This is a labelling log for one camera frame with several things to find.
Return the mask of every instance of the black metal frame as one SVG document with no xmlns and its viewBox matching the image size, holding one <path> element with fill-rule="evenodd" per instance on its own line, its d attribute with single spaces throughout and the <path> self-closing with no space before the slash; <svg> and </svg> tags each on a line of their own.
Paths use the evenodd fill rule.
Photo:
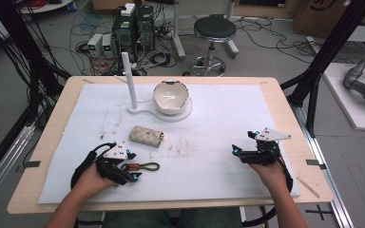
<svg viewBox="0 0 365 228">
<path fill-rule="evenodd" d="M 313 138 L 316 136 L 314 133 L 314 121 L 319 80 L 364 16 L 365 0 L 353 0 L 310 66 L 296 78 L 280 85 L 282 90 L 297 85 L 293 93 L 287 97 L 288 102 L 294 106 L 302 106 L 304 99 L 310 93 L 306 127 Z"/>
<path fill-rule="evenodd" d="M 44 57 L 14 4 L 15 1 L 12 0 L 0 0 L 0 21 L 8 31 L 10 38 L 21 50 L 29 63 L 29 106 L 14 124 L 5 139 L 0 143 L 0 161 L 8 152 L 11 144 L 22 128 L 36 120 L 38 108 L 44 96 L 56 96 L 61 93 L 63 87 L 59 84 L 54 74 L 64 79 L 71 76 L 69 73 L 50 63 Z M 0 37 L 0 47 L 10 57 L 10 52 L 5 42 Z M 39 92 L 40 83 L 44 86 L 47 94 L 41 94 Z"/>
</svg>

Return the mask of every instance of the white pole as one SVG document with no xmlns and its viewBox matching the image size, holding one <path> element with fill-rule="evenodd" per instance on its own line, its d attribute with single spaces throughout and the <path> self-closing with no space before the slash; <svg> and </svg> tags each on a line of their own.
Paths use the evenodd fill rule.
<svg viewBox="0 0 365 228">
<path fill-rule="evenodd" d="M 133 84 L 131 65 L 129 63 L 129 56 L 127 52 L 122 52 L 121 55 L 123 57 L 126 83 L 128 84 L 129 96 L 131 97 L 132 108 L 136 109 L 138 108 L 138 103 L 136 102 L 135 86 Z"/>
</svg>

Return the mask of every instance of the white round base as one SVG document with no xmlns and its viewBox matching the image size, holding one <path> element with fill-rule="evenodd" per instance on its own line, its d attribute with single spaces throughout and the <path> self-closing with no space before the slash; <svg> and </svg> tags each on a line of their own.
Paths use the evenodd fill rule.
<svg viewBox="0 0 365 228">
<path fill-rule="evenodd" d="M 132 114 L 139 113 L 150 113 L 155 116 L 157 119 L 164 122 L 180 122 L 187 118 L 192 112 L 192 101 L 191 98 L 188 98 L 186 107 L 183 112 L 175 115 L 166 115 L 159 111 L 156 106 L 151 102 L 138 103 L 137 108 L 133 108 L 132 104 L 129 104 L 128 111 Z"/>
</svg>

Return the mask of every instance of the gray floor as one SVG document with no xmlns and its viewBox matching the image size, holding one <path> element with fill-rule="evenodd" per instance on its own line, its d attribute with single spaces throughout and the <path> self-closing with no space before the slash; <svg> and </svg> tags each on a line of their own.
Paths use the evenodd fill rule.
<svg viewBox="0 0 365 228">
<path fill-rule="evenodd" d="M 97 28 L 97 32 L 106 31 L 112 25 L 110 23 L 111 14 L 94 12 L 88 2 L 82 4 L 77 12 L 70 13 L 65 9 L 59 9 L 39 14 L 38 17 L 41 28 L 53 47 L 52 50 L 56 59 L 72 75 L 82 74 L 79 68 L 83 67 L 83 63 L 78 56 L 73 55 L 79 65 L 76 66 L 70 52 L 64 48 L 74 50 L 77 43 L 88 40 L 86 35 L 75 35 L 80 34 L 81 30 L 88 33 L 88 28 L 84 28 L 80 24 L 91 23 L 98 25 L 109 22 L 104 23 L 103 27 Z M 182 19 L 181 28 L 193 21 L 194 17 Z M 272 23 L 272 30 L 285 35 L 286 40 L 283 43 L 286 45 L 292 45 L 295 41 L 305 41 L 305 36 L 293 33 L 291 21 L 258 20 L 257 22 L 264 25 Z M 257 31 L 249 26 L 247 28 L 253 30 L 249 31 L 249 34 L 239 30 L 237 37 L 234 39 L 240 50 L 240 54 L 235 59 L 231 58 L 231 54 L 225 46 L 216 46 L 216 56 L 221 57 L 227 64 L 226 77 L 274 77 L 280 83 L 283 83 L 303 72 L 313 60 L 311 56 L 299 54 L 295 48 L 282 50 L 297 58 L 271 48 L 277 45 L 280 37 L 273 35 L 269 30 Z M 186 58 L 178 61 L 173 67 L 149 69 L 147 71 L 148 75 L 182 75 L 196 57 L 206 54 L 208 43 L 192 36 L 192 24 L 182 34 L 187 34 L 182 36 L 182 45 L 186 52 Z M 316 40 L 319 44 L 324 42 L 322 39 Z M 174 49 L 170 51 L 172 54 L 176 53 Z M 365 57 L 365 47 L 360 43 L 348 43 L 337 57 L 336 62 L 353 61 L 356 63 Z M 85 68 L 88 68 L 87 58 L 82 56 L 82 59 L 85 61 Z M 284 92 L 290 94 L 291 90 L 287 89 Z M 0 142 L 27 106 L 26 98 L 26 86 L 21 82 L 9 59 L 0 49 Z M 23 158 L 32 148 L 34 142 L 37 141 L 40 133 L 40 131 L 35 133 L 32 141 L 20 156 L 19 161 L 16 162 L 0 186 L 0 227 L 40 227 L 49 218 L 49 215 L 14 216 L 8 214 L 6 210 L 17 182 L 22 176 L 20 172 L 15 170 L 17 166 L 21 166 Z M 324 80 L 321 80 L 318 94 L 316 134 L 353 225 L 355 227 L 365 227 L 365 131 L 352 129 Z M 315 213 L 318 207 L 326 214 Z M 334 216 L 330 214 L 332 210 L 328 204 L 301 204 L 299 208 L 310 227 L 337 227 Z M 259 216 L 259 208 L 246 208 L 246 215 L 248 219 L 256 218 Z M 83 217 L 98 219 L 100 214 L 87 213 L 83 214 Z M 271 227 L 278 227 L 275 218 L 271 220 Z"/>
</svg>

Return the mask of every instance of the hand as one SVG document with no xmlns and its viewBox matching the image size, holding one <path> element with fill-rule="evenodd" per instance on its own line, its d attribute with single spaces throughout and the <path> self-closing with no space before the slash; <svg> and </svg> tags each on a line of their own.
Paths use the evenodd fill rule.
<svg viewBox="0 0 365 228">
<path fill-rule="evenodd" d="M 97 172 L 96 163 L 93 163 L 78 179 L 72 192 L 77 193 L 81 199 L 88 200 L 110 186 L 118 183 L 103 179 Z"/>
<path fill-rule="evenodd" d="M 262 183 L 269 189 L 269 191 L 287 189 L 283 167 L 277 161 L 266 166 L 262 164 L 249 165 L 258 173 Z"/>
</svg>

